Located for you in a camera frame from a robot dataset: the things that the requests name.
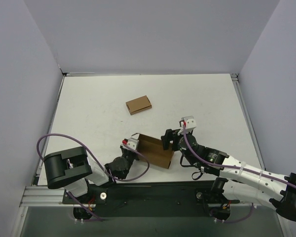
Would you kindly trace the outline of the large cardboard box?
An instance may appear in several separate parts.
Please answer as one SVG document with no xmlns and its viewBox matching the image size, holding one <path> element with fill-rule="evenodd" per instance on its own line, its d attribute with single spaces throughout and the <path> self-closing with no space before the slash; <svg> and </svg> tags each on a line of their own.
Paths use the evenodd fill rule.
<svg viewBox="0 0 296 237">
<path fill-rule="evenodd" d="M 163 150 L 163 143 L 160 139 L 144 134 L 135 133 L 131 137 L 138 135 L 138 152 L 144 155 L 150 164 L 169 169 L 174 152 L 171 146 L 168 150 Z"/>
</svg>

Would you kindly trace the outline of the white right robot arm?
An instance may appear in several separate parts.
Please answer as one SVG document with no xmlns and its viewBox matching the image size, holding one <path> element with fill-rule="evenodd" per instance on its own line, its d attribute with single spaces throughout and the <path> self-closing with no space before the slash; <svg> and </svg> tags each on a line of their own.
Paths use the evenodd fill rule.
<svg viewBox="0 0 296 237">
<path fill-rule="evenodd" d="M 253 167 L 222 151 L 197 143 L 192 129 L 167 129 L 164 150 L 181 152 L 201 175 L 215 175 L 213 192 L 227 200 L 259 203 L 296 222 L 296 174 L 280 175 Z"/>
</svg>

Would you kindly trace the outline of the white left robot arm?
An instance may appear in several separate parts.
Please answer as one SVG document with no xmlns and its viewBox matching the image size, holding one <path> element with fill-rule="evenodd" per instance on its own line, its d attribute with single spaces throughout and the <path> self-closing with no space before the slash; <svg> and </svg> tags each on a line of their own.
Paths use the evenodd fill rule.
<svg viewBox="0 0 296 237">
<path fill-rule="evenodd" d="M 49 189 L 65 188 L 80 203 L 91 199 L 90 182 L 98 187 L 114 184 L 116 179 L 125 180 L 138 155 L 121 148 L 122 155 L 96 169 L 89 164 L 84 147 L 76 147 L 48 154 L 44 157 L 47 186 Z"/>
</svg>

